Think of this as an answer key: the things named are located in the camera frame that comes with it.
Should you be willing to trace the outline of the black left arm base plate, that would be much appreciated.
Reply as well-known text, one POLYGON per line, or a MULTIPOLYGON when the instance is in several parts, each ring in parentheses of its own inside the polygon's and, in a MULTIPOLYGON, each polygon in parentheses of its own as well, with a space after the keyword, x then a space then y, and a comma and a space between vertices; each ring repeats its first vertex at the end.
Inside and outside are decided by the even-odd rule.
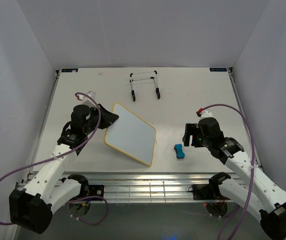
POLYGON ((87 197, 104 197, 105 194, 105 186, 102 184, 90 184, 86 188, 87 190, 87 197))

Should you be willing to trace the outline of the yellow-framed whiteboard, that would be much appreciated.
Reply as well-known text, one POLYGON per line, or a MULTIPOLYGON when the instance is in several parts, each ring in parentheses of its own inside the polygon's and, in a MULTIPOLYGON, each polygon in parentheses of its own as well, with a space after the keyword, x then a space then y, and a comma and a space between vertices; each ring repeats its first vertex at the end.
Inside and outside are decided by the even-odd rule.
POLYGON ((118 119, 106 129, 104 143, 150 167, 156 144, 155 127, 119 102, 113 104, 111 112, 117 115, 118 119))

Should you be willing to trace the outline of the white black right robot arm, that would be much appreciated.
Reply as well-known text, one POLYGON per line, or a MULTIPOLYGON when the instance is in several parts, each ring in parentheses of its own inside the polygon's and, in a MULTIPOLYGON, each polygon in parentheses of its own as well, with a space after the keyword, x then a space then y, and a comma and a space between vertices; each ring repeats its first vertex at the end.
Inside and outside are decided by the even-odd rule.
POLYGON ((225 137, 214 117, 187 123, 182 138, 184 146, 206 148, 211 155, 232 170, 247 187, 219 172, 197 191, 200 195, 226 197, 248 211, 272 240, 286 238, 286 191, 278 187, 260 168, 254 166, 243 146, 225 137))

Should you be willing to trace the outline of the blue bone-shaped whiteboard eraser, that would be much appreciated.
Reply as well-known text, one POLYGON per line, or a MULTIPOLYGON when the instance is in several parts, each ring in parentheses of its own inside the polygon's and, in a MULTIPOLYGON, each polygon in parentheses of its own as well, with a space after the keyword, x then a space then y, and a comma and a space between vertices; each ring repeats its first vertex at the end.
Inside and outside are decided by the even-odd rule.
POLYGON ((182 144, 175 144, 174 145, 174 151, 175 151, 177 159, 184 159, 185 158, 185 153, 183 151, 182 144))

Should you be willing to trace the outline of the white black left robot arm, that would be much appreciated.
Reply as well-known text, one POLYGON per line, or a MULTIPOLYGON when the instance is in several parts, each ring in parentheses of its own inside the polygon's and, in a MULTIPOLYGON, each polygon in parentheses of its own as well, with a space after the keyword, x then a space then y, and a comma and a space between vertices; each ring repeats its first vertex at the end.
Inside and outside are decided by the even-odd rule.
POLYGON ((86 140, 96 128, 104 130, 119 119, 103 106, 79 104, 62 129, 52 153, 53 160, 45 163, 34 178, 21 190, 9 196, 10 220, 13 224, 35 233, 43 233, 54 213, 68 201, 83 200, 89 195, 89 182, 80 174, 63 177, 68 166, 78 157, 86 140))

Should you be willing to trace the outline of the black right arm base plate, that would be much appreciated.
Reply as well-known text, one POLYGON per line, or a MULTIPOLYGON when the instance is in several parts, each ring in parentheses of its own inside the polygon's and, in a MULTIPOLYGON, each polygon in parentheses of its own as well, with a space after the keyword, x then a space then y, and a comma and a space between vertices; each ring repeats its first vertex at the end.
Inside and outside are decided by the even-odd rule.
POLYGON ((219 187, 208 184, 192 184, 187 189, 188 193, 192 193, 194 200, 226 200, 227 198, 221 195, 219 187))

